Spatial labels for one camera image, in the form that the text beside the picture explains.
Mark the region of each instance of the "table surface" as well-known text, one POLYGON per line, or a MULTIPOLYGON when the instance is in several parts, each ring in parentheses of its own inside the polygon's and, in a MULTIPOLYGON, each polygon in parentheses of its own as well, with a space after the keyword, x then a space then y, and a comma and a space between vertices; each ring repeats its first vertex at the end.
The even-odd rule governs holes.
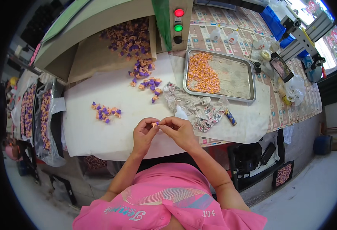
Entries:
MULTIPOLYGON (((237 11, 232 11, 217 7, 194 6, 191 15, 187 48, 214 50, 249 59, 253 40, 265 38, 269 41, 272 37, 271 31, 257 12, 242 7, 237 7, 237 11), (216 29, 218 23, 220 23, 220 28, 224 31, 224 33, 221 34, 221 39, 216 42, 206 39, 212 30, 216 29), (226 41, 226 36, 235 29, 239 29, 240 37, 236 44, 230 45, 226 41)), ((185 50, 170 52, 169 54, 184 58, 185 50)), ((307 79, 301 62, 297 58, 294 58, 290 60, 287 65, 295 74, 300 75, 305 82, 306 94, 303 102, 298 106, 288 106, 283 103, 273 85, 273 80, 263 72, 256 76, 257 81, 269 85, 271 89, 271 114, 267 132, 272 132, 304 121, 322 112, 318 86, 316 83, 311 83, 307 79)), ((78 85, 84 80, 71 83, 66 86, 66 89, 78 85)), ((207 147, 225 144, 228 143, 228 141, 199 137, 199 143, 202 147, 207 147)))

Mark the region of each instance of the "metal tray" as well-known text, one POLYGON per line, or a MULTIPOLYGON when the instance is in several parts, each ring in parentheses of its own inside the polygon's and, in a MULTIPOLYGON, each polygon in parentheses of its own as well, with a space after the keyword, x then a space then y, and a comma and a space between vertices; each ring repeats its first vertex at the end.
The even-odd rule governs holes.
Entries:
POLYGON ((213 98, 222 98, 222 94, 210 94, 210 93, 203 93, 203 92, 197 92, 197 91, 192 91, 188 89, 187 87, 187 81, 188 81, 188 68, 189 68, 189 58, 191 55, 191 52, 205 52, 209 53, 213 56, 218 56, 222 58, 229 59, 231 61, 236 61, 245 64, 248 67, 248 74, 249 74, 249 88, 250 88, 250 99, 244 99, 244 98, 239 98, 239 97, 234 97, 234 96, 226 96, 225 97, 228 100, 235 100, 239 102, 247 102, 247 103, 253 103, 256 99, 256 94, 255 94, 255 84, 254 84, 254 73, 253 73, 253 66, 252 64, 243 58, 235 57, 232 55, 227 55, 219 52, 214 52, 214 51, 208 51, 200 48, 190 48, 186 51, 185 53, 185 68, 184 68, 184 80, 183 80, 183 88, 184 90, 191 95, 198 95, 198 96, 205 96, 205 97, 213 97, 213 98))

